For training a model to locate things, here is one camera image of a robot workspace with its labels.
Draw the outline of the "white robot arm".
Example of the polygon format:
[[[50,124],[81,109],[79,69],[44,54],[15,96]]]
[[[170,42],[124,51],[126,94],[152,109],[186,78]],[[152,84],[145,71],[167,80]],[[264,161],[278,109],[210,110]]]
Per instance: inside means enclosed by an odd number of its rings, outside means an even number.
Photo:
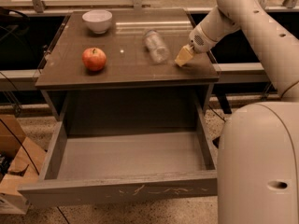
[[[176,58],[184,65],[241,30],[278,92],[225,122],[218,149],[219,224],[299,224],[299,40],[265,0],[217,0]]]

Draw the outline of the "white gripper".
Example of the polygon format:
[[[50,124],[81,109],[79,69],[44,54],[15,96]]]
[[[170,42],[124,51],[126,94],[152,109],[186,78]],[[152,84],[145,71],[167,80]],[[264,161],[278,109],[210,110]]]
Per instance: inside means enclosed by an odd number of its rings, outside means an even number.
[[[175,59],[178,66],[183,66],[190,61],[195,52],[205,53],[211,50],[217,44],[217,37],[213,30],[197,25],[189,34],[189,44],[183,46],[179,51]]]

